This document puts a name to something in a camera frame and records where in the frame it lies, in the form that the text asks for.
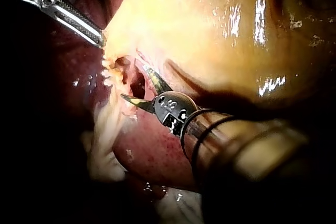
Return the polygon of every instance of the black ring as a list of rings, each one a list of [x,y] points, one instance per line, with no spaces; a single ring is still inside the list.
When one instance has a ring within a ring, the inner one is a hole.
[[[204,138],[217,126],[221,125],[222,123],[227,123],[230,121],[238,120],[239,118],[234,117],[233,115],[223,118],[221,120],[218,120],[214,124],[212,124],[209,128],[207,128],[202,134],[199,136],[199,139],[194,147],[193,154],[192,154],[192,159],[191,159],[191,169],[194,174],[194,178],[196,182],[198,182],[198,177],[197,177],[197,172],[196,172],[196,165],[197,165],[197,155],[198,155],[198,150],[201,144],[204,141]]]
[[[181,133],[180,133],[180,141],[181,141],[181,147],[182,147],[182,151],[184,153],[184,156],[186,158],[188,158],[187,156],[187,153],[184,149],[184,134],[185,134],[185,130],[187,128],[187,126],[190,124],[190,122],[195,119],[195,117],[199,116],[200,114],[202,113],[205,113],[205,112],[213,112],[215,111],[214,109],[201,109],[201,110],[197,110],[195,112],[193,112],[186,120],[185,122],[183,123],[182,125],[182,128],[181,128]]]

